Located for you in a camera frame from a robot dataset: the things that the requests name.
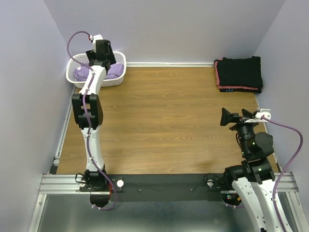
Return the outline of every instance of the purple clothing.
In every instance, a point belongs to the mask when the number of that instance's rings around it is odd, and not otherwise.
[[[124,72],[124,65],[116,63],[111,65],[111,68],[107,72],[105,80],[115,79],[122,75]]]
[[[118,78],[124,72],[124,65],[120,63],[116,63],[111,65],[111,68],[108,70],[105,80],[111,80]],[[74,77],[77,81],[86,81],[89,75],[89,69],[86,66],[81,66],[80,69],[75,69]]]
[[[73,74],[77,81],[86,81],[89,75],[89,69],[83,65],[80,69],[75,69]]]

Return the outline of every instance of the white laundry basket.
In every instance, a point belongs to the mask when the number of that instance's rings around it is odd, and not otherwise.
[[[117,63],[121,63],[124,65],[124,72],[122,73],[121,76],[115,79],[103,80],[101,87],[117,86],[117,85],[120,85],[124,81],[124,76],[126,73],[126,57],[121,52],[114,52],[114,56],[115,56]],[[73,56],[73,58],[78,60],[81,63],[87,63],[87,64],[89,63],[86,53],[75,55]],[[70,59],[67,65],[66,78],[69,82],[75,84],[76,87],[83,88],[86,81],[77,81],[73,74],[74,70],[78,67],[80,67],[80,64]]]

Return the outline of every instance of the folded black clothing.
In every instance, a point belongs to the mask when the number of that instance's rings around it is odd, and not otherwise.
[[[221,86],[263,87],[260,57],[216,61]]]
[[[220,92],[226,92],[226,93],[229,93],[229,92],[249,92],[249,93],[261,93],[261,89],[257,89],[257,90],[254,90],[254,89],[245,89],[245,88],[220,88],[219,89]]]

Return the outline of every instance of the wooden floor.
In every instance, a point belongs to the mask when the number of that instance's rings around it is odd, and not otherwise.
[[[124,82],[101,88],[99,97],[101,154],[110,174],[221,173],[242,161],[235,132],[220,127],[221,108],[240,113],[257,107],[252,93],[220,93],[212,67],[128,68]],[[57,174],[85,167],[72,113]]]

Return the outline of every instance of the purple wall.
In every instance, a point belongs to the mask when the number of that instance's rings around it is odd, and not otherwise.
[[[258,97],[261,107],[272,110],[272,119],[300,129],[304,145],[291,165],[300,199],[309,218],[309,1],[286,0],[256,51],[262,57],[265,87]],[[274,136],[279,163],[285,165],[299,144],[299,136],[267,125]]]
[[[252,56],[284,0],[44,0],[67,40],[102,34],[128,62],[213,62]],[[72,50],[89,49],[84,37]]]
[[[0,231],[28,231],[72,86],[66,44],[42,0],[0,7]]]

